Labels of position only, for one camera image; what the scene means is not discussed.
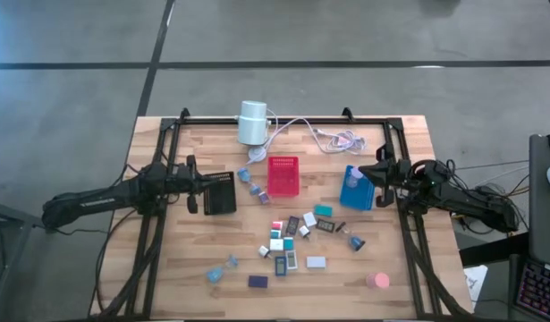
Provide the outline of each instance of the pink cup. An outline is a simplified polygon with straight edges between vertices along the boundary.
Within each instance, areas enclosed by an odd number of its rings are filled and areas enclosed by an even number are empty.
[[[366,277],[366,285],[369,288],[387,289],[390,286],[390,277],[384,273],[371,273]]]

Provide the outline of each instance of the desk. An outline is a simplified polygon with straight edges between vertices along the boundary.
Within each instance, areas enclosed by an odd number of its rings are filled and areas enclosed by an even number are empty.
[[[160,119],[138,119],[128,156],[128,163],[135,168],[151,162]],[[411,160],[433,158],[425,117],[402,119]],[[299,196],[273,198],[271,205],[261,206],[249,195],[248,187],[237,180],[235,214],[204,216],[202,198],[198,200],[199,214],[189,214],[184,196],[168,207],[152,318],[415,318],[395,205],[359,212],[341,207],[338,201],[346,165],[374,164],[374,153],[385,142],[383,129],[373,125],[317,127],[328,132],[350,129],[367,138],[369,144],[364,156],[325,155],[306,125],[291,125],[276,137],[269,153],[270,156],[299,157]],[[182,125],[176,162],[184,162],[189,154],[196,156],[198,169],[203,174],[236,173],[248,160],[247,148],[237,142],[234,125]],[[254,182],[266,186],[266,161],[252,165],[250,172]],[[126,178],[133,175],[131,171],[125,174]],[[286,277],[276,277],[273,261],[258,255],[258,247],[268,245],[270,223],[301,216],[312,211],[317,203],[332,206],[332,220],[346,221],[367,244],[354,253],[346,241],[313,229],[310,241],[295,238],[299,269]],[[127,212],[128,209],[117,211],[114,221]],[[430,210],[425,216],[431,258],[434,270],[448,291],[463,308],[471,310],[450,221],[443,211]],[[106,305],[131,273],[139,230],[140,221],[128,219],[108,244],[100,277]],[[210,284],[205,273],[223,264],[229,254],[239,259],[239,266],[228,271],[218,284]],[[325,256],[326,269],[308,271],[307,256]],[[371,272],[387,273],[390,288],[382,291],[367,288],[365,277]],[[267,275],[268,289],[249,288],[249,275]],[[428,311],[423,276],[420,285]],[[143,301],[144,288],[145,281],[140,284],[138,303]],[[92,305],[93,312],[97,312],[96,303]]]

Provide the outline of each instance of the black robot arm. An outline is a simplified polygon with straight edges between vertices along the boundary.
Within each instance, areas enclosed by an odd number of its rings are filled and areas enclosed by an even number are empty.
[[[437,160],[412,165],[410,160],[395,162],[388,158],[375,165],[360,166],[359,170],[383,190],[389,191],[390,186],[406,190],[402,204],[410,215],[426,214],[433,207],[477,218],[503,233],[518,229],[515,206],[509,199],[487,186],[469,190],[459,182],[451,183],[453,170]],[[385,207],[389,203],[377,205]]]
[[[138,213],[157,211],[161,198],[169,194],[188,193],[188,209],[197,213],[195,194],[203,192],[214,180],[197,171],[194,156],[187,156],[187,165],[167,165],[154,162],[138,171],[135,177],[114,186],[84,192],[68,192],[53,197],[44,204],[42,222],[48,228],[72,223],[81,216],[134,207]]]

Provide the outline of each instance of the concrete floor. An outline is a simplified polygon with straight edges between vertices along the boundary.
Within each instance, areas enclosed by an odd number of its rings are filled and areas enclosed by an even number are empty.
[[[148,62],[165,0],[0,1],[0,63]],[[162,62],[550,59],[546,0],[183,0]],[[0,70],[0,201],[39,215],[64,191],[119,174],[147,74],[138,70]],[[237,114],[243,99],[278,114],[425,114],[440,159],[458,167],[528,158],[550,133],[550,68],[159,71],[147,115]],[[463,171],[469,184],[519,165]],[[506,189],[527,171],[496,182]],[[527,209],[527,200],[516,200]],[[109,216],[66,227],[106,229]],[[474,225],[480,231],[483,225]],[[471,236],[461,247],[503,238]],[[104,235],[35,230],[6,306],[12,321],[84,318]],[[505,299],[506,267],[481,294]],[[478,313],[502,317],[503,304]]]

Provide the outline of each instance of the red basket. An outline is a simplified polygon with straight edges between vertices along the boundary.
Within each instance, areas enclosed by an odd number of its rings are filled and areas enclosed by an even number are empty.
[[[299,194],[299,159],[269,157],[267,191],[273,197],[294,197]]]

